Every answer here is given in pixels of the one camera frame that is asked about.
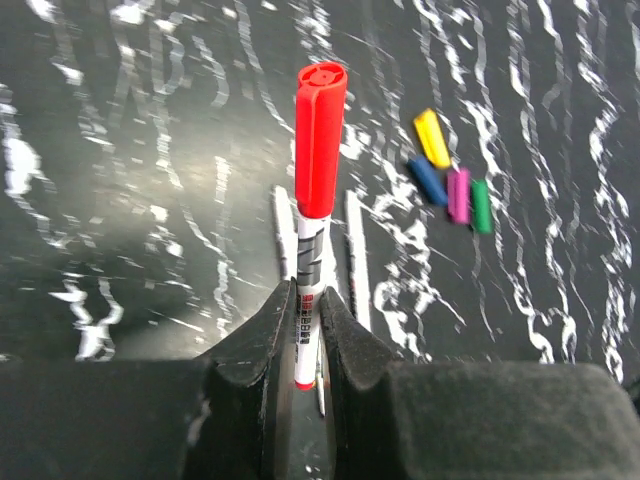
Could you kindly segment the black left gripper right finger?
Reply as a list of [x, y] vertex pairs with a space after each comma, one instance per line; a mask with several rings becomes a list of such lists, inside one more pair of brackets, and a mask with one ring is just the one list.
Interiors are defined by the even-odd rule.
[[411, 479], [390, 369], [402, 362], [329, 288], [320, 301], [329, 380], [328, 446], [335, 479]]

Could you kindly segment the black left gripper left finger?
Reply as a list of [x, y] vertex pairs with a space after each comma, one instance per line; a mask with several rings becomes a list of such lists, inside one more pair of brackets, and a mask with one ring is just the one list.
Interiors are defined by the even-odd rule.
[[184, 479], [285, 479], [292, 425], [296, 281], [200, 356], [202, 413], [192, 422]]

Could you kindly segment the white pen red tip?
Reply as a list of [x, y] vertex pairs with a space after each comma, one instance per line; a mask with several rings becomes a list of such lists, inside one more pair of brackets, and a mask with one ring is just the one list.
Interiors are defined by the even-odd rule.
[[315, 384], [320, 338], [319, 301], [326, 288], [324, 246], [328, 218], [298, 217], [294, 382], [302, 391]]

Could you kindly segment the white pen yellow end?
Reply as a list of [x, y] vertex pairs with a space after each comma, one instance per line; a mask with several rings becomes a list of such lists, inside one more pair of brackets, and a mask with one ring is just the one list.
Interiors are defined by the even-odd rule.
[[287, 191], [276, 185], [272, 200], [275, 216], [275, 235], [279, 245], [281, 278], [289, 280], [297, 275], [297, 243], [294, 215]]

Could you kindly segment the yellow pen cap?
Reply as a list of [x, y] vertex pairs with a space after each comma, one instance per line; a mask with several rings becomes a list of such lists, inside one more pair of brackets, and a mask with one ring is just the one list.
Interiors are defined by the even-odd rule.
[[449, 168], [451, 158], [436, 112], [432, 109], [426, 109], [414, 118], [413, 125], [418, 140], [431, 164], [437, 169]]

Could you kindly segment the red pen cap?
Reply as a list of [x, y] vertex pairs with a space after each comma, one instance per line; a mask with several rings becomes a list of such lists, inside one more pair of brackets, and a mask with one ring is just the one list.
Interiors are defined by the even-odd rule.
[[336, 62], [308, 65], [298, 73], [295, 116], [295, 198], [312, 219], [334, 208], [348, 75]]

